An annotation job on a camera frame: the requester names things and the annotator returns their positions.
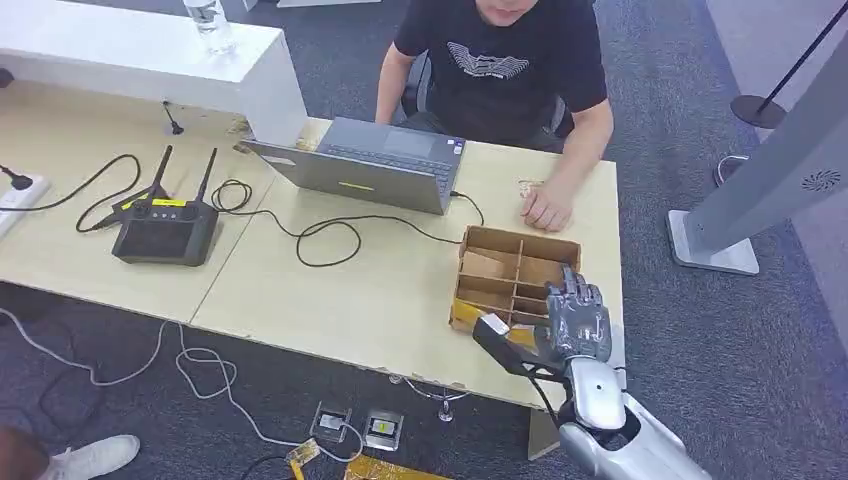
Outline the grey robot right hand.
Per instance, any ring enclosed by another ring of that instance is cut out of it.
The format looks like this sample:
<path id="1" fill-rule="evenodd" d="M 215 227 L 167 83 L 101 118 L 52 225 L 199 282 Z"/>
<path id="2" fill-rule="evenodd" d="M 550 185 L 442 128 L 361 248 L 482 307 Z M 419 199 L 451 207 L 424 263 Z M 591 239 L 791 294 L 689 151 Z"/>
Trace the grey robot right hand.
<path id="1" fill-rule="evenodd" d="M 551 356 L 588 356 L 607 362 L 612 353 L 609 310 L 600 289 L 568 264 L 561 264 L 561 285 L 546 283 Z"/>

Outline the person's left hand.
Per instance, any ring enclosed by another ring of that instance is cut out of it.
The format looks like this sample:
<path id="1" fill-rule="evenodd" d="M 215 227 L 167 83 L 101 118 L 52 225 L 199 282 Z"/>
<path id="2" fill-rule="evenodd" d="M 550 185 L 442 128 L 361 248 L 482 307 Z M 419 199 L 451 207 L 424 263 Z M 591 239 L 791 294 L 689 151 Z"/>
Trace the person's left hand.
<path id="1" fill-rule="evenodd" d="M 575 189 L 562 182 L 547 181 L 533 187 L 522 206 L 526 225 L 546 232 L 560 232 L 569 222 Z"/>

